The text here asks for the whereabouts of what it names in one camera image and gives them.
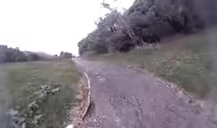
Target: foliage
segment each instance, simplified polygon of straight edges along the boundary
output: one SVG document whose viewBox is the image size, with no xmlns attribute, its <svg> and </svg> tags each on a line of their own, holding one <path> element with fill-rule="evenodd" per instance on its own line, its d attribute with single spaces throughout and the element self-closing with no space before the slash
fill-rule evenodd
<svg viewBox="0 0 217 128">
<path fill-rule="evenodd" d="M 12 95 L 12 106 L 25 118 L 28 128 L 62 128 L 69 120 L 69 110 L 76 104 L 80 74 L 70 60 L 38 61 L 0 65 L 6 75 L 6 87 Z M 54 94 L 43 87 L 56 87 Z M 30 106 L 37 103 L 35 113 Z M 41 118 L 34 122 L 34 114 Z"/>
<path fill-rule="evenodd" d="M 61 58 L 72 58 L 73 57 L 73 55 L 72 55 L 72 53 L 69 53 L 69 52 L 61 52 L 60 53 L 60 57 Z"/>
<path fill-rule="evenodd" d="M 43 60 L 45 57 L 33 53 L 33 52 L 22 52 L 19 48 L 8 48 L 7 46 L 0 45 L 0 63 L 10 62 L 26 62 Z"/>
<path fill-rule="evenodd" d="M 136 0 L 124 14 L 107 3 L 102 5 L 110 13 L 100 18 L 97 29 L 79 42 L 80 54 L 125 52 L 175 33 L 197 32 L 217 22 L 216 0 Z"/>
</svg>

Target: grassy slope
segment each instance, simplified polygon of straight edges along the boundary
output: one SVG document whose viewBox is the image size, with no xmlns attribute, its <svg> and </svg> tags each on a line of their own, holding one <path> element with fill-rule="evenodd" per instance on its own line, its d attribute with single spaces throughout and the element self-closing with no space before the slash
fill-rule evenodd
<svg viewBox="0 0 217 128">
<path fill-rule="evenodd" d="M 140 66 L 197 96 L 217 98 L 217 28 L 164 42 L 157 49 L 94 59 Z"/>
<path fill-rule="evenodd" d="M 7 74 L 6 85 L 13 96 L 12 107 L 26 113 L 42 85 L 58 85 L 60 91 L 43 100 L 43 120 L 37 128 L 62 128 L 67 110 L 75 105 L 80 74 L 70 60 L 0 65 Z"/>
</svg>

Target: dirt path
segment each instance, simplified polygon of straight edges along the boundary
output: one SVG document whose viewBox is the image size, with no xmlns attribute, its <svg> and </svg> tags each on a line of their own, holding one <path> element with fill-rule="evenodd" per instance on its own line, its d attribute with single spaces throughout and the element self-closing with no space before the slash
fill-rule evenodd
<svg viewBox="0 0 217 128">
<path fill-rule="evenodd" d="M 4 84 L 5 73 L 0 68 L 0 128 L 12 128 L 12 119 L 9 115 L 11 97 Z"/>
<path fill-rule="evenodd" d="M 217 128 L 202 110 L 188 103 L 149 73 L 83 59 L 74 60 L 91 81 L 92 106 L 87 128 Z"/>
</svg>

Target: overcast sky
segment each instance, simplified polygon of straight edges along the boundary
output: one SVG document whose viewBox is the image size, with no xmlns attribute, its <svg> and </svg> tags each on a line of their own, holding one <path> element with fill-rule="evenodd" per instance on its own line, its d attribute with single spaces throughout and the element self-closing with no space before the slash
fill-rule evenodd
<svg viewBox="0 0 217 128">
<path fill-rule="evenodd" d="M 0 0 L 0 44 L 21 50 L 78 53 L 77 43 L 108 11 L 103 0 Z M 134 0 L 113 6 L 129 8 Z"/>
</svg>

